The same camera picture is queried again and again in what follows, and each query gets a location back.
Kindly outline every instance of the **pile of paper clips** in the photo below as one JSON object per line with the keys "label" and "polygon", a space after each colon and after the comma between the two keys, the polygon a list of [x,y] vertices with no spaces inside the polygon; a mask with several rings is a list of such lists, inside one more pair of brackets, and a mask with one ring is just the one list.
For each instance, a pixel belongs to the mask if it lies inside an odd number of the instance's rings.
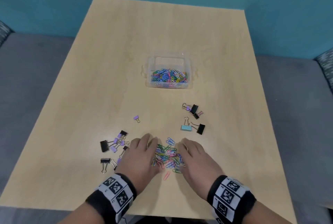
{"label": "pile of paper clips", "polygon": [[187,83],[187,73],[175,69],[156,70],[151,75],[151,81]]}
{"label": "pile of paper clips", "polygon": [[153,158],[152,166],[160,166],[162,169],[169,168],[175,173],[181,173],[179,170],[180,165],[184,165],[181,155],[177,153],[177,149],[173,146],[175,145],[174,140],[168,137],[166,143],[167,147],[158,144],[155,156]]}

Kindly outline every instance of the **hand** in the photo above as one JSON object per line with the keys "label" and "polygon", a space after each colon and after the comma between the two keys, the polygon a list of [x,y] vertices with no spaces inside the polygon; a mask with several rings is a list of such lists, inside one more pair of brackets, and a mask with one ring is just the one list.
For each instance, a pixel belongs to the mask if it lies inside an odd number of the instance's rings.
{"label": "hand", "polygon": [[160,167],[151,166],[158,140],[157,137],[153,138],[147,148],[149,137],[150,134],[145,134],[141,139],[133,139],[130,148],[125,151],[116,168],[117,173],[124,174],[130,179],[138,195],[142,193],[152,178],[161,171]]}
{"label": "hand", "polygon": [[204,200],[214,181],[225,175],[221,167],[208,155],[200,143],[183,138],[179,143],[179,154],[185,166],[180,166],[189,186]]}

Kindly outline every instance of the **right hand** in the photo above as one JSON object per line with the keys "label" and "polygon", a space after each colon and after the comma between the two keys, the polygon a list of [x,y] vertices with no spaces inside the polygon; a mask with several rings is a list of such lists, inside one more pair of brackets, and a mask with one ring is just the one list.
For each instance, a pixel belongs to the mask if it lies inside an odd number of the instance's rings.
{"label": "right hand", "polygon": [[185,166],[180,166],[189,186],[199,197],[207,200],[214,181],[225,175],[222,168],[208,155],[198,142],[183,138],[179,143],[179,154]]}

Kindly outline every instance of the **plastic container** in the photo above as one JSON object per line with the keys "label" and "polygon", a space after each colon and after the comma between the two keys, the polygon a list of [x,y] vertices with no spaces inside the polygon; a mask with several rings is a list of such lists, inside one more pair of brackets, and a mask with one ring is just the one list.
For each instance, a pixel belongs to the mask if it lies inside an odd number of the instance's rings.
{"label": "plastic container", "polygon": [[[152,81],[156,80],[153,78],[153,73],[161,69],[179,70],[186,73],[187,78],[183,82],[163,82],[162,79]],[[185,89],[190,87],[191,74],[191,62],[185,57],[185,53],[160,53],[156,57],[148,58],[146,83],[148,87]]]}

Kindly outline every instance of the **left hand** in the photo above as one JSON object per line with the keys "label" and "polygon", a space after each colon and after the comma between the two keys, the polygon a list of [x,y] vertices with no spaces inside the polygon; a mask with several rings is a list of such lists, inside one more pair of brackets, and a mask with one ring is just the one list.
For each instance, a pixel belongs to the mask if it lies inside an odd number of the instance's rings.
{"label": "left hand", "polygon": [[151,166],[157,148],[157,137],[153,138],[147,148],[151,134],[145,134],[141,139],[132,140],[130,148],[125,151],[117,173],[126,175],[132,182],[139,195],[149,184],[153,177],[161,171],[159,166]]}

